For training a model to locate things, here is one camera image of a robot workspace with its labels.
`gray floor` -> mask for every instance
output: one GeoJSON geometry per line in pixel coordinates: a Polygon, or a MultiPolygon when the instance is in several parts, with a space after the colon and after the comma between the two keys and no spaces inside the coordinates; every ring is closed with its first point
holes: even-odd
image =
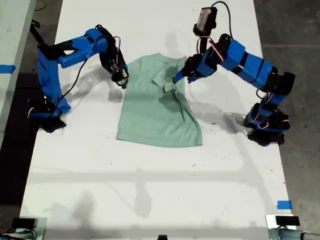
{"type": "MultiPolygon", "coordinates": [[[[55,39],[62,0],[46,0],[34,13],[44,40],[55,39]]],[[[304,230],[320,233],[320,1],[254,0],[262,52],[281,71],[296,74],[291,95],[280,107],[289,114],[292,128],[280,147],[283,170],[293,213],[304,230]]],[[[21,72],[37,69],[37,43],[30,35],[21,72]]]]}

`blue tape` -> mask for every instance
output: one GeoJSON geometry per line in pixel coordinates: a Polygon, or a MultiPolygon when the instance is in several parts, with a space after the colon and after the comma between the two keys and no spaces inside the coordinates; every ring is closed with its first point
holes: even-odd
{"type": "Polygon", "coordinates": [[[15,69],[15,65],[0,65],[0,74],[12,74],[15,69]]]}
{"type": "Polygon", "coordinates": [[[278,201],[278,204],[276,206],[278,210],[287,210],[287,209],[292,209],[292,201],[278,201]]]}

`wrinkled fabric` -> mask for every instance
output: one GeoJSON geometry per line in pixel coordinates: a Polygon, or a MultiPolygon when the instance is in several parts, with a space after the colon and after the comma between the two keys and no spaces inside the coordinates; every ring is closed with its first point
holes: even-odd
{"type": "Polygon", "coordinates": [[[185,81],[173,84],[186,60],[157,53],[128,65],[118,140],[168,148],[202,145],[201,128],[185,98],[185,81]]]}

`white tabletop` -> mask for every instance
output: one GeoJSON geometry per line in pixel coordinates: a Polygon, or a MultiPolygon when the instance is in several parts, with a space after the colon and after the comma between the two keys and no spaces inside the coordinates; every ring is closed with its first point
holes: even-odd
{"type": "MultiPolygon", "coordinates": [[[[261,56],[252,0],[227,0],[233,37],[261,56]]],[[[127,63],[154,53],[172,58],[196,52],[192,29],[210,0],[64,0],[56,43],[101,24],[121,37],[127,63]]],[[[218,40],[228,14],[218,5],[218,40]]],[[[80,64],[60,69],[65,92],[80,64]]],[[[124,94],[110,83],[98,56],[67,97],[67,127],[37,135],[21,216],[47,218],[46,239],[267,239],[265,215],[288,200],[275,144],[263,148],[234,117],[258,102],[255,89],[221,67],[186,84],[202,126],[203,146],[161,148],[116,140],[124,94]]]]}
{"type": "Polygon", "coordinates": [[[15,92],[36,0],[0,0],[0,65],[14,65],[13,74],[0,73],[0,148],[15,92]]]}

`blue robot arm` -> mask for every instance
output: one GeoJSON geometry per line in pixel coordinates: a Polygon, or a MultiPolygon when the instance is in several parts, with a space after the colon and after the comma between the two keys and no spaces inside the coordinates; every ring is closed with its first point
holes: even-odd
{"type": "Polygon", "coordinates": [[[193,32],[200,36],[200,52],[187,59],[182,70],[173,78],[173,82],[177,83],[184,77],[187,77],[189,83],[206,78],[217,70],[217,65],[233,72],[266,93],[261,97],[260,103],[256,103],[245,117],[243,125],[252,129],[248,138],[262,146],[272,142],[279,145],[284,143],[283,132],[290,128],[290,124],[288,116],[278,110],[278,105],[291,92],[295,75],[289,72],[279,75],[276,67],[246,52],[246,48],[228,34],[221,35],[219,41],[214,43],[209,35],[216,24],[208,25],[207,20],[215,20],[216,14],[215,7],[201,10],[199,22],[193,29],[193,32]],[[211,43],[208,49],[207,40],[211,43]]]}
{"type": "Polygon", "coordinates": [[[67,68],[83,62],[81,66],[83,67],[90,57],[99,54],[101,65],[111,74],[112,81],[122,89],[126,88],[129,77],[128,67],[120,48],[116,47],[115,38],[101,25],[87,30],[83,36],[51,46],[45,44],[35,30],[35,26],[31,25],[30,31],[39,43],[37,48],[38,81],[45,99],[28,101],[27,113],[28,117],[47,118],[41,125],[47,132],[51,133],[58,128],[65,127],[64,122],[57,118],[71,109],[65,98],[69,91],[65,94],[61,91],[59,64],[62,68],[67,68]],[[65,51],[72,51],[72,53],[66,54],[65,51]]]}

